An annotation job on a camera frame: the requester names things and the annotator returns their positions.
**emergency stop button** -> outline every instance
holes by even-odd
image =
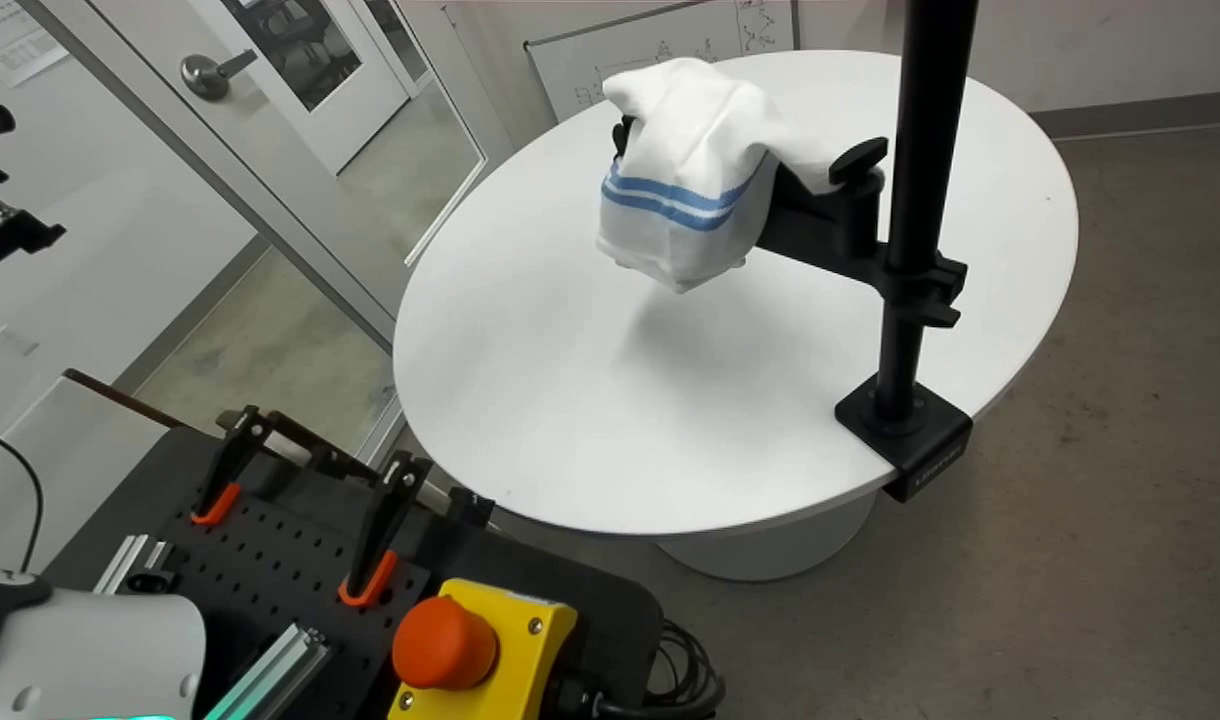
[[[453,596],[419,601],[393,638],[396,678],[411,689],[478,689],[492,678],[501,642]]]

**yellow box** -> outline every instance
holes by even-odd
[[[399,684],[388,720],[540,720],[545,684],[575,628],[575,607],[471,579],[448,579],[440,596],[492,624],[497,671],[482,689]]]

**folded cloth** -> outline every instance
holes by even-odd
[[[601,185],[601,249],[678,293],[743,263],[767,219],[778,161],[808,194],[830,194],[819,131],[803,137],[755,84],[706,61],[610,76],[606,98],[628,131]]]

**table top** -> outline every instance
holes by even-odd
[[[726,73],[830,143],[898,137],[898,55]],[[429,455],[509,511],[611,535],[766,529],[878,492],[887,460],[833,409],[878,372],[881,297],[773,251],[686,297],[611,263],[598,249],[611,124],[598,104],[518,152],[411,274],[393,364]],[[966,322],[927,328],[921,386],[989,409],[1054,328],[1075,231],[1054,142],[970,82],[940,237],[970,263]]]

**black pole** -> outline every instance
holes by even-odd
[[[902,61],[902,120],[894,171],[887,274],[936,268],[940,213],[947,196],[961,101],[970,82],[975,0],[913,0]],[[918,413],[926,326],[883,310],[873,419],[902,423]]]

